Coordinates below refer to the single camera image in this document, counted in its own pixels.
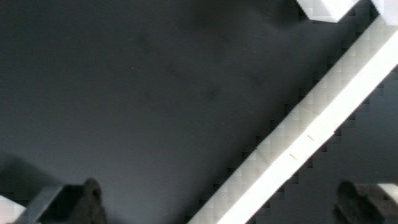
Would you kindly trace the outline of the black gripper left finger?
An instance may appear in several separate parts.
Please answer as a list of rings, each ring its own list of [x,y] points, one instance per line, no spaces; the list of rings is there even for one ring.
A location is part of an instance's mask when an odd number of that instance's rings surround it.
[[[15,224],[107,224],[98,180],[82,185],[51,185],[27,205]]]

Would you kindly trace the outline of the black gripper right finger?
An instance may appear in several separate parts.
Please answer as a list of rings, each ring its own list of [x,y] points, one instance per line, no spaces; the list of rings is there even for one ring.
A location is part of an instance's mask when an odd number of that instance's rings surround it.
[[[398,184],[344,181],[337,191],[335,224],[398,224]]]

